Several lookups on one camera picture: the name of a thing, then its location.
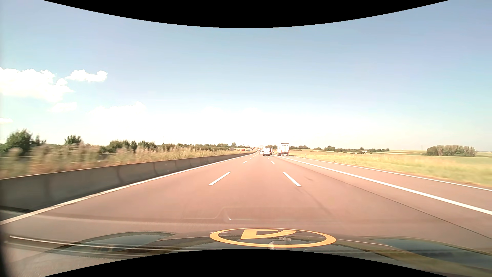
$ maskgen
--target white van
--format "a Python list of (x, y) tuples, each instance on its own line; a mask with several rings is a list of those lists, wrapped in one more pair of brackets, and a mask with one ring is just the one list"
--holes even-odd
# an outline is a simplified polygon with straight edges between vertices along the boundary
[(268, 147), (263, 148), (263, 156), (271, 156), (272, 150)]

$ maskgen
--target dashed white line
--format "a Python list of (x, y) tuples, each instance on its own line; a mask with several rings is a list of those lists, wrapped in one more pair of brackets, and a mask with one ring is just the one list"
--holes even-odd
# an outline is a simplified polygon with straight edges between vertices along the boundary
[(366, 178), (366, 177), (358, 176), (358, 175), (355, 175), (355, 174), (350, 174), (350, 173), (343, 172), (343, 171), (338, 171), (338, 170), (334, 170), (334, 169), (330, 169), (330, 168), (326, 168), (326, 167), (322, 167), (322, 166), (318, 166), (318, 165), (314, 165), (314, 164), (310, 164), (310, 163), (305, 163), (305, 162), (301, 162), (301, 161), (294, 160), (294, 159), (289, 159), (289, 158), (284, 158), (284, 159), (288, 159), (288, 160), (296, 161), (298, 163), (303, 163), (303, 164), (307, 164), (307, 165), (310, 165), (310, 166), (315, 166), (315, 167), (327, 169), (327, 170), (330, 170), (330, 171), (338, 172), (338, 173), (341, 173), (341, 174), (345, 174), (345, 175), (357, 177), (357, 178), (364, 179), (364, 180), (367, 180), (367, 181), (375, 182), (375, 183), (382, 184), (382, 185), (389, 186), (389, 187), (394, 187), (394, 188), (397, 188), (397, 189), (401, 189), (401, 190), (404, 190), (404, 191), (408, 191), (408, 192), (411, 192), (411, 193), (415, 193), (415, 194), (418, 194), (418, 195), (422, 195), (422, 196), (426, 196), (426, 197), (429, 197), (429, 198), (432, 198), (432, 199), (436, 199), (436, 200), (439, 200), (439, 201), (442, 201), (442, 202), (446, 202), (446, 203), (450, 203), (450, 204), (453, 204), (453, 205), (457, 205), (459, 207), (468, 208), (468, 209), (471, 209), (471, 210), (474, 210), (474, 211), (479, 211), (479, 212), (482, 212), (482, 213), (486, 213), (486, 214), (492, 215), (492, 211), (487, 210), (487, 209), (484, 209), (484, 208), (479, 208), (479, 207), (471, 206), (471, 205), (468, 205), (468, 204), (464, 204), (464, 203), (456, 202), (456, 201), (453, 201), (453, 200), (449, 200), (449, 199), (446, 199), (446, 198), (443, 198), (443, 197), (435, 196), (435, 195), (432, 195), (432, 194), (428, 194), (428, 193), (416, 191), (416, 190), (405, 188), (405, 187), (400, 187), (400, 186), (397, 186), (397, 185), (393, 185), (393, 184), (381, 182), (381, 181), (374, 180), (374, 179), (369, 179), (369, 178)]
[(219, 181), (220, 181), (220, 179), (222, 179), (222, 178), (226, 177), (229, 173), (231, 173), (231, 172), (228, 172), (228, 173), (226, 173), (226, 174), (222, 175), (219, 179), (217, 179), (217, 180), (213, 181), (212, 183), (210, 183), (210, 184), (209, 184), (209, 186), (211, 186), (211, 185), (213, 185), (213, 184), (215, 184), (215, 183), (219, 182)]
[(103, 191), (103, 192), (94, 193), (94, 194), (91, 194), (91, 195), (88, 195), (88, 196), (85, 196), (85, 197), (81, 197), (81, 198), (78, 198), (78, 199), (74, 199), (74, 200), (70, 200), (70, 201), (67, 201), (67, 202), (60, 203), (60, 204), (56, 204), (56, 205), (53, 205), (51, 207), (42, 208), (42, 209), (39, 209), (39, 210), (36, 210), (36, 211), (32, 211), (32, 212), (29, 212), (29, 213), (18, 215), (18, 216), (13, 217), (13, 218), (2, 220), (2, 221), (0, 221), (0, 225), (6, 224), (6, 223), (10, 223), (10, 222), (14, 222), (14, 221), (17, 221), (17, 220), (20, 220), (20, 219), (24, 219), (24, 218), (27, 218), (27, 217), (30, 217), (30, 216), (33, 216), (33, 215), (37, 215), (37, 214), (40, 214), (40, 213), (44, 213), (44, 212), (47, 212), (47, 211), (50, 211), (50, 210), (53, 210), (53, 209), (56, 209), (56, 208), (60, 208), (60, 207), (66, 206), (66, 205), (77, 203), (77, 202), (80, 202), (80, 201), (83, 201), (83, 200), (86, 200), (86, 199), (90, 199), (92, 197), (96, 197), (96, 196), (99, 196), (99, 195), (107, 194), (107, 193), (110, 193), (110, 192), (113, 192), (113, 191), (118, 191), (118, 190), (129, 188), (129, 187), (132, 187), (132, 186), (135, 186), (135, 185), (147, 183), (147, 182), (150, 182), (150, 181), (153, 181), (153, 180), (158, 180), (158, 179), (161, 179), (161, 178), (173, 176), (173, 175), (176, 175), (176, 174), (184, 173), (184, 172), (195, 170), (195, 169), (198, 169), (198, 168), (208, 167), (208, 166), (211, 166), (211, 165), (215, 165), (215, 164), (218, 164), (218, 163), (227, 162), (227, 161), (230, 161), (230, 160), (239, 159), (239, 158), (242, 158), (242, 157), (243, 156), (232, 158), (232, 159), (228, 159), (228, 160), (223, 160), (223, 161), (220, 161), (220, 162), (215, 162), (215, 163), (211, 163), (211, 164), (207, 164), (207, 165), (202, 165), (202, 166), (199, 166), (199, 167), (190, 168), (190, 169), (186, 169), (186, 170), (182, 170), (182, 171), (170, 173), (170, 174), (167, 174), (167, 175), (163, 175), (163, 176), (159, 176), (159, 177), (147, 179), (147, 180), (144, 180), (144, 181), (136, 182), (136, 183), (129, 184), (129, 185), (126, 185), (126, 186), (122, 186), (122, 187), (118, 187), (118, 188), (114, 188), (114, 189), (109, 189), (109, 190), (106, 190), (106, 191)]
[(285, 172), (284, 172), (284, 174), (285, 174), (285, 176), (287, 176), (287, 178), (289, 178), (289, 179), (290, 179), (290, 180), (291, 180), (291, 181), (292, 181), (292, 182), (293, 182), (296, 186), (298, 186), (298, 187), (300, 187), (300, 186), (301, 186), (298, 182), (296, 182), (294, 179), (292, 179), (292, 177), (291, 177), (291, 176), (289, 176), (289, 174), (287, 174), (287, 173), (285, 173)]

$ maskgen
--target highway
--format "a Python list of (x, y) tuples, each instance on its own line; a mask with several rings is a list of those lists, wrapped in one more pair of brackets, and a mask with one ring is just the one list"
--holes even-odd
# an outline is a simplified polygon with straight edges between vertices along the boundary
[[(128, 231), (293, 228), (422, 238), (490, 252), (490, 199), (487, 188), (252, 153), (14, 218), (0, 227), (18, 236), (73, 242)], [(6, 254), (11, 262), (33, 255)]]

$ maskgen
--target white truck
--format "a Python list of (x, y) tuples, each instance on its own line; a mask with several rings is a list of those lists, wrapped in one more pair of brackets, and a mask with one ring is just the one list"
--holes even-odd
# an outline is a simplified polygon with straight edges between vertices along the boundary
[(288, 156), (289, 155), (289, 148), (290, 148), (289, 143), (281, 143), (277, 147), (277, 156)]
[(263, 156), (271, 156), (272, 150), (268, 147), (263, 148)]

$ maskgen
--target concrete barrier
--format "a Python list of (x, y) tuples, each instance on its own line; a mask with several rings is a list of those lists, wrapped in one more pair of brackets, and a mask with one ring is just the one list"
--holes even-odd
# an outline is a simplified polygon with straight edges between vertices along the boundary
[(154, 162), (120, 165), (118, 166), (118, 175), (122, 180), (122, 185), (139, 182), (142, 180), (157, 177), (154, 169)]
[(159, 176), (178, 172), (176, 160), (154, 162), (155, 171)]
[(0, 179), (0, 209), (33, 211), (166, 174), (252, 154), (209, 156)]
[(121, 186), (124, 182), (118, 176), (121, 166), (74, 170), (49, 175), (49, 194), (52, 203), (63, 203), (109, 188)]

